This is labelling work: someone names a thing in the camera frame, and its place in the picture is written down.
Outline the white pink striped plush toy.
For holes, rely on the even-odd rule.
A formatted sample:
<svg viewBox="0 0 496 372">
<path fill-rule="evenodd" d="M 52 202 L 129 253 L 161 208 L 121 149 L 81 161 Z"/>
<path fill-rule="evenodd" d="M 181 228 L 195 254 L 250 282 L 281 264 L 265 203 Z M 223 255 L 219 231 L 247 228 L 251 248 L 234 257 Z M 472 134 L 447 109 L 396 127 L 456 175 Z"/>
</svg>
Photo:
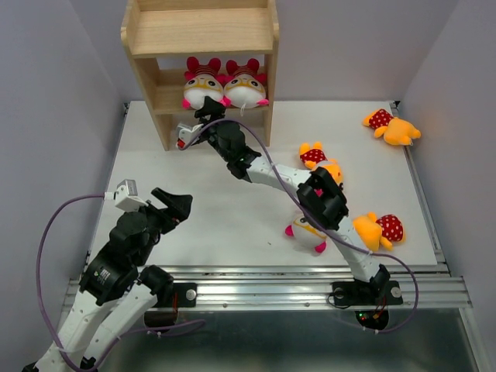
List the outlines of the white pink striped plush toy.
<svg viewBox="0 0 496 372">
<path fill-rule="evenodd" d="M 187 59 L 181 103 L 184 109 L 200 109 L 206 96 L 221 102 L 225 107 L 230 105 L 231 101 L 224 92 L 226 76 L 219 73 L 221 66 L 221 60 L 216 57 L 211 58 L 207 64 L 201 64 L 196 57 Z"/>
</svg>

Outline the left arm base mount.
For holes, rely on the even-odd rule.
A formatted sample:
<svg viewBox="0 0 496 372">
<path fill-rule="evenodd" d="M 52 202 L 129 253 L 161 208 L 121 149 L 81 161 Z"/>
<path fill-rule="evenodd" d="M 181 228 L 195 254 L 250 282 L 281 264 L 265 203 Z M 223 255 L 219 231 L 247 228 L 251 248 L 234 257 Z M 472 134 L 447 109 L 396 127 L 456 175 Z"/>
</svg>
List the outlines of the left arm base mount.
<svg viewBox="0 0 496 372">
<path fill-rule="evenodd" d="M 143 316 L 146 327 L 172 326 L 178 322 L 179 311 L 194 308 L 197 303 L 198 285 L 194 282 L 174 283 L 172 292 L 160 299 Z"/>
</svg>

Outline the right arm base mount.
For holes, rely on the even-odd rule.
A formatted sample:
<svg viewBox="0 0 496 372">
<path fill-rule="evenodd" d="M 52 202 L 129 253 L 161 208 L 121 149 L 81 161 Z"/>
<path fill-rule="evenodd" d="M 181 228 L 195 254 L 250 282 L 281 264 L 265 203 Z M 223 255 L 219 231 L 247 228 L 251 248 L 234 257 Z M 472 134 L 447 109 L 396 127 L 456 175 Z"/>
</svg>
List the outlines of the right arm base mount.
<svg viewBox="0 0 496 372">
<path fill-rule="evenodd" d="M 387 282 L 385 289 L 378 293 L 358 281 L 333 282 L 326 302 L 340 310 L 357 308 L 354 313 L 359 325 L 374 331 L 386 329 L 390 318 L 388 306 L 404 303 L 397 281 Z"/>
</svg>

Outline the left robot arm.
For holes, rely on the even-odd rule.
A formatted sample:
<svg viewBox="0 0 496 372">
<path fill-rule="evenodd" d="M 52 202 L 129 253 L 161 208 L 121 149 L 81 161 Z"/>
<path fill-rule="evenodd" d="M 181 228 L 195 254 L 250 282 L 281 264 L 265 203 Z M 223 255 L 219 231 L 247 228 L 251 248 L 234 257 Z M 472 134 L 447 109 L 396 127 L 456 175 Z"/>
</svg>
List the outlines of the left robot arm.
<svg viewBox="0 0 496 372">
<path fill-rule="evenodd" d="M 161 236 L 173 231 L 191 213 L 191 195 L 174 195 L 154 188 L 155 207 L 141 199 L 133 180 L 97 197 L 122 210 L 108 242 L 81 276 L 74 303 L 59 329 L 48 318 L 43 299 L 37 298 L 52 337 L 49 349 L 25 371 L 97 371 L 112 348 L 154 305 L 165 305 L 174 290 L 173 277 L 147 265 Z"/>
</svg>

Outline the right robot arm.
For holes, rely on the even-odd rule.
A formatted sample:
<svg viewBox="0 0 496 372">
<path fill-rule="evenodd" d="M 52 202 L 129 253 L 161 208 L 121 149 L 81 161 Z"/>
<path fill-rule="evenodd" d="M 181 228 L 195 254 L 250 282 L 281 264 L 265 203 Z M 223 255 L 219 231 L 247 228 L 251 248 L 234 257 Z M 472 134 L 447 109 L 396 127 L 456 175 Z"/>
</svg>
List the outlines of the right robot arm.
<svg viewBox="0 0 496 372">
<path fill-rule="evenodd" d="M 208 142 L 235 178 L 286 192 L 308 222 L 334 241 L 357 282 L 359 298 L 365 302 L 380 298 L 390 274 L 355 230 L 346 197 L 330 173 L 322 167 L 299 170 L 274 163 L 267 149 L 259 153 L 246 144 L 242 124 L 226 119 L 225 111 L 223 104 L 207 97 L 195 112 L 201 124 L 195 141 Z"/>
</svg>

